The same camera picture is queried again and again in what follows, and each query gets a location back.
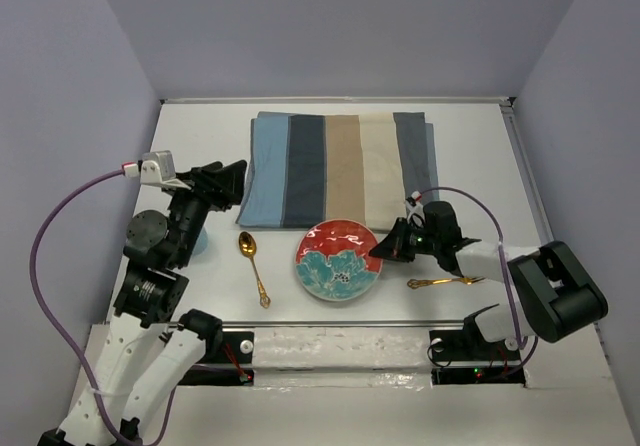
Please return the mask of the gold fork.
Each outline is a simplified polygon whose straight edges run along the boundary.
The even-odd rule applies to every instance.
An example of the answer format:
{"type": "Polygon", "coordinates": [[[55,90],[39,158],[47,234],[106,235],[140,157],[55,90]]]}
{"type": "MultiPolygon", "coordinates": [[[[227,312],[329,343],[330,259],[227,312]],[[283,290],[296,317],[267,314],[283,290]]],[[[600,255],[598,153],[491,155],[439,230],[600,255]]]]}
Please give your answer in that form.
{"type": "Polygon", "coordinates": [[[460,283],[464,285],[473,285],[475,283],[479,283],[484,281],[484,277],[455,277],[455,278],[441,278],[441,279],[410,279],[406,285],[412,289],[417,290],[420,288],[425,288],[429,286],[439,286],[446,285],[451,283],[460,283]]]}

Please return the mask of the light blue mug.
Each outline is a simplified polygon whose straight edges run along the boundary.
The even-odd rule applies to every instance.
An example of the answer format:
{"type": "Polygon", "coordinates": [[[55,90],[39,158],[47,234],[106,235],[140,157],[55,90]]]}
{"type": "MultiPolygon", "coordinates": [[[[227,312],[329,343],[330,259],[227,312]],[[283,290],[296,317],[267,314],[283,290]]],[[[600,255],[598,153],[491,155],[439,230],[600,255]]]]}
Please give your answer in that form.
{"type": "Polygon", "coordinates": [[[206,230],[206,227],[203,226],[198,234],[198,238],[194,244],[194,248],[192,250],[192,256],[197,257],[204,253],[209,244],[209,236],[206,230]]]}

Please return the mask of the gold spoon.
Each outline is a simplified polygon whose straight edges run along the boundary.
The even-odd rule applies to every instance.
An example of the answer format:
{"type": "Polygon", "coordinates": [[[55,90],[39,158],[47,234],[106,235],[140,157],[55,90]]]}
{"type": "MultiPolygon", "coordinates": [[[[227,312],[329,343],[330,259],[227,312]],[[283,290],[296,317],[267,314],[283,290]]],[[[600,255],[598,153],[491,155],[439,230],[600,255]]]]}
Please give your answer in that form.
{"type": "Polygon", "coordinates": [[[241,231],[238,237],[238,246],[241,254],[250,261],[258,289],[259,304],[262,308],[268,309],[271,306],[271,298],[269,297],[264,284],[262,283],[260,274],[256,267],[255,256],[257,253],[257,242],[255,238],[247,231],[241,231]]]}

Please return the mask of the red floral ceramic plate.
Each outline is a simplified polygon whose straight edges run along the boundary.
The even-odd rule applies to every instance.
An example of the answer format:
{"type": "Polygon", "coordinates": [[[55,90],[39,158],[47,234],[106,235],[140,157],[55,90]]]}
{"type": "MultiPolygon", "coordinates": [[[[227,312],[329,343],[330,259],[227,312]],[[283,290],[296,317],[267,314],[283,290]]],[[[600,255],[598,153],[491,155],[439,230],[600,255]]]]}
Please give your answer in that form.
{"type": "Polygon", "coordinates": [[[311,227],[295,254],[295,273],[317,299],[347,302],[367,293],[378,280],[382,261],[369,255],[378,244],[361,223],[334,219],[311,227]]]}

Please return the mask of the striped blue beige placemat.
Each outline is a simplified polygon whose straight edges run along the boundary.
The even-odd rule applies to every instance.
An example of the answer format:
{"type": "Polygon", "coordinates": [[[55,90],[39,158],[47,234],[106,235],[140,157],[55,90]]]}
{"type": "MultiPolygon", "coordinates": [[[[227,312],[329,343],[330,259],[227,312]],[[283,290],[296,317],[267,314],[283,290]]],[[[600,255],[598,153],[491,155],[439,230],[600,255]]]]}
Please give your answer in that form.
{"type": "Polygon", "coordinates": [[[414,192],[438,184],[434,127],[424,114],[261,112],[237,224],[305,229],[348,219],[376,231],[408,214],[414,192]]]}

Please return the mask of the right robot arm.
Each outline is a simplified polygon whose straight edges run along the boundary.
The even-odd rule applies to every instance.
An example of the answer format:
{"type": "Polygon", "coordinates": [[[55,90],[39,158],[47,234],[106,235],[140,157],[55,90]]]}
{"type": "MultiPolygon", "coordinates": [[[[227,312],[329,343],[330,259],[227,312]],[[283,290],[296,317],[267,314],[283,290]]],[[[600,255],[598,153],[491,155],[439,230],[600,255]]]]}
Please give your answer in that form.
{"type": "Polygon", "coordinates": [[[464,278],[505,286],[503,304],[464,320],[462,350],[482,358],[497,342],[554,343],[608,312],[599,288],[564,243],[507,248],[466,237],[451,204],[411,196],[396,217],[364,205],[364,185],[337,189],[319,169],[256,174],[245,162],[224,170],[239,215],[207,233],[209,250],[194,270],[188,304],[236,322],[413,321],[414,308],[384,292],[398,268],[431,257],[448,282],[464,278]]]}

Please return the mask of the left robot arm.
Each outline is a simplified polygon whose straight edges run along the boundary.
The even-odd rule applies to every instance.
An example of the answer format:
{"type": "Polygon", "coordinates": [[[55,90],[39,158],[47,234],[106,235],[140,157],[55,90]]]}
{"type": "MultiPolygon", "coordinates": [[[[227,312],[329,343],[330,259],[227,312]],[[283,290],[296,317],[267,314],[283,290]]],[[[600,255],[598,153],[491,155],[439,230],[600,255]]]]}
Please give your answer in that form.
{"type": "Polygon", "coordinates": [[[208,214],[241,204],[246,170],[246,161],[239,160],[178,172],[170,152],[150,152],[80,186],[47,216],[31,247],[32,291],[80,361],[87,384],[61,424],[41,435],[40,444],[143,444],[149,421],[159,408],[171,408],[187,372],[219,354],[224,344],[219,318],[197,309],[173,317],[189,283],[179,271],[189,264],[208,214]],[[170,203],[166,213],[145,210],[127,225],[125,276],[100,355],[90,364],[44,300],[37,255],[46,230],[65,206],[89,188],[119,177],[159,188],[170,203]]]}

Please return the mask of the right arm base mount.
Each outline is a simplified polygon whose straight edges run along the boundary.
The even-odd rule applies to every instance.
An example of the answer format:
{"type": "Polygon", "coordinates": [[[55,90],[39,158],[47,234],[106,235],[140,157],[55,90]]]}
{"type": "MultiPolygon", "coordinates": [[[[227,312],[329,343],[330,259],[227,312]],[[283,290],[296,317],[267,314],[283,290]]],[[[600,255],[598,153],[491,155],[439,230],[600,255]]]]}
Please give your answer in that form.
{"type": "Polygon", "coordinates": [[[434,386],[526,385],[519,351],[508,350],[500,342],[468,343],[462,330],[431,330],[427,359],[434,386]]]}

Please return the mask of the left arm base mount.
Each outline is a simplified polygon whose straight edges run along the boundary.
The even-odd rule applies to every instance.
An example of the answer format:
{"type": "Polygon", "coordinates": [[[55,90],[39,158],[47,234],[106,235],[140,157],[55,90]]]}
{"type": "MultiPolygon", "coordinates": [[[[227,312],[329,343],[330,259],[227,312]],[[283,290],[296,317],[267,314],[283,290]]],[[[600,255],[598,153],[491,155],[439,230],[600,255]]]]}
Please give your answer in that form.
{"type": "Polygon", "coordinates": [[[252,330],[225,330],[221,346],[208,349],[188,370],[179,386],[251,387],[255,335],[252,330]]]}

